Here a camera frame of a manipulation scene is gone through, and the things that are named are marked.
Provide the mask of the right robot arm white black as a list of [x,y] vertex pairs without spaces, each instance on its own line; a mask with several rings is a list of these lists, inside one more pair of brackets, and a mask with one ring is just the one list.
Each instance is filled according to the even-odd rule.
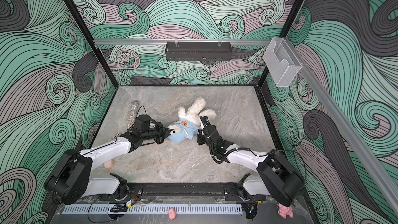
[[243,200],[263,195],[286,207],[292,204],[304,186],[304,178],[280,151],[259,152],[240,147],[223,139],[208,117],[200,120],[202,130],[198,134],[198,143],[208,146],[215,163],[238,164],[257,172],[256,175],[245,175],[237,183],[237,191]]

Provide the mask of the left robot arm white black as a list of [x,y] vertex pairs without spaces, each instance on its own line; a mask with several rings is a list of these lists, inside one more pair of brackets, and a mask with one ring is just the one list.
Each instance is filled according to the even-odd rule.
[[45,180],[44,189],[51,193],[55,202],[65,205],[95,195],[110,195],[118,201],[124,200],[129,191],[124,178],[117,174],[94,178],[91,172],[116,157],[148,145],[149,141],[162,144],[172,131],[150,116],[140,115],[124,134],[104,145],[81,151],[65,151]]

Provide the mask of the light blue teddy hoodie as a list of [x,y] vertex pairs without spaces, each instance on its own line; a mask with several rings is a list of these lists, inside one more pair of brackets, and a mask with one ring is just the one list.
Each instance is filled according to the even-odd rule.
[[168,126],[172,129],[168,139],[175,144],[185,140],[193,140],[194,136],[199,133],[199,127],[189,120],[179,119]]

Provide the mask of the white teddy bear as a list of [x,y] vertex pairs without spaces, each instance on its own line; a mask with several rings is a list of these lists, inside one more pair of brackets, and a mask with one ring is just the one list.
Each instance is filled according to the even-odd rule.
[[205,99],[199,97],[187,110],[184,107],[180,107],[178,110],[178,120],[189,120],[201,129],[200,116],[208,116],[209,120],[214,120],[217,117],[217,114],[213,109],[204,110],[205,105]]

